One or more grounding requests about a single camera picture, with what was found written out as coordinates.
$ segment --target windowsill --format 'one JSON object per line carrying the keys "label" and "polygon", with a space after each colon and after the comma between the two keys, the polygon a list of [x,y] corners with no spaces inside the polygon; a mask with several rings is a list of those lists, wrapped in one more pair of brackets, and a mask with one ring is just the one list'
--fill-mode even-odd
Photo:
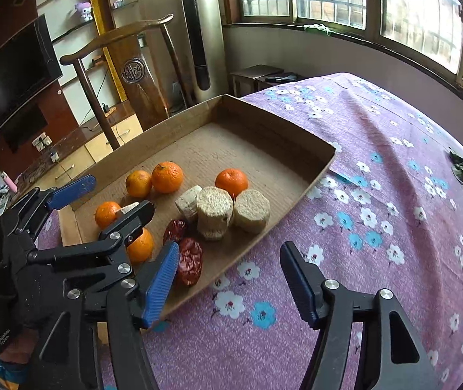
{"label": "windowsill", "polygon": [[[260,28],[277,28],[277,29],[287,29],[287,30],[294,30],[294,31],[304,31],[304,26],[301,24],[287,24],[287,23],[280,23],[280,24],[274,24],[274,23],[233,23],[230,25],[223,25],[223,28],[235,28],[235,27],[260,27]],[[363,46],[368,46],[370,48],[373,48],[375,50],[384,52],[388,54],[389,56],[395,57],[399,59],[400,61],[409,64],[412,67],[415,67],[416,69],[420,70],[422,73],[425,75],[428,75],[432,79],[435,79],[438,81],[440,84],[444,85],[446,88],[448,88],[450,91],[452,91],[455,95],[457,95],[462,101],[463,101],[463,90],[454,87],[451,83],[447,82],[443,77],[439,76],[437,73],[434,71],[431,71],[430,69],[427,69],[426,67],[420,65],[418,62],[413,61],[412,59],[403,56],[402,54],[393,51],[383,45],[371,43],[370,41],[367,41],[365,39],[362,39],[358,36],[354,35],[349,35],[347,33],[342,33],[342,32],[335,32],[333,30],[331,36],[329,38],[340,38],[344,39],[346,41],[350,41],[355,44],[363,45]]]}

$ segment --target orange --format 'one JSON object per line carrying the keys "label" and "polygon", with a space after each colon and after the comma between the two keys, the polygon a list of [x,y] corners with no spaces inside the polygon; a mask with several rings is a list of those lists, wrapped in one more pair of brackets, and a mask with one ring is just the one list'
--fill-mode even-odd
{"label": "orange", "polygon": [[134,198],[146,198],[152,189],[152,178],[149,173],[136,170],[127,176],[125,187]]}
{"label": "orange", "polygon": [[154,239],[150,232],[143,228],[143,233],[127,247],[127,254],[131,263],[142,263],[152,254]]}
{"label": "orange", "polygon": [[94,214],[94,221],[102,230],[116,220],[116,211],[121,207],[113,201],[104,202],[100,205]]}
{"label": "orange", "polygon": [[236,168],[227,168],[215,178],[215,187],[224,189],[235,200],[239,193],[248,188],[248,178]]}
{"label": "orange", "polygon": [[160,162],[152,172],[152,184],[159,193],[172,193],[183,183],[183,170],[175,162]]}

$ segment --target carved emblem on chair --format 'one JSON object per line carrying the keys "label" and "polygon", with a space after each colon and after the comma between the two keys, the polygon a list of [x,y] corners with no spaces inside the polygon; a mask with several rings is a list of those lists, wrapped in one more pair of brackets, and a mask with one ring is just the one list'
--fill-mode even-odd
{"label": "carved emblem on chair", "polygon": [[121,69],[121,76],[128,84],[137,84],[145,76],[145,63],[139,58],[131,58]]}

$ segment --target purple bedsheet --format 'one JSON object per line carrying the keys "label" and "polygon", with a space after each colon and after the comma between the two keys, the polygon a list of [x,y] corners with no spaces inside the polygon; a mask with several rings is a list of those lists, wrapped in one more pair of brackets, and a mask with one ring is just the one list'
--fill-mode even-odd
{"label": "purple bedsheet", "polygon": [[[336,147],[327,175],[244,259],[145,335],[161,389],[296,389],[318,332],[298,315],[280,269],[293,240],[349,289],[390,288],[418,329],[443,389],[463,381],[463,186],[448,146],[409,104],[350,74],[244,98]],[[343,388],[352,388],[361,325]],[[106,388],[115,385],[103,349]]]}

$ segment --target cylindrical air purifier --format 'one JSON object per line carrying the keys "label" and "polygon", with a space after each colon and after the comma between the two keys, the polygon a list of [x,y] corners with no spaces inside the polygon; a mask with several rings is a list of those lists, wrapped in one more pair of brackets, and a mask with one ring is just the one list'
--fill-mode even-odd
{"label": "cylindrical air purifier", "polygon": [[228,90],[218,0],[182,0],[192,50],[192,82],[197,102]]}

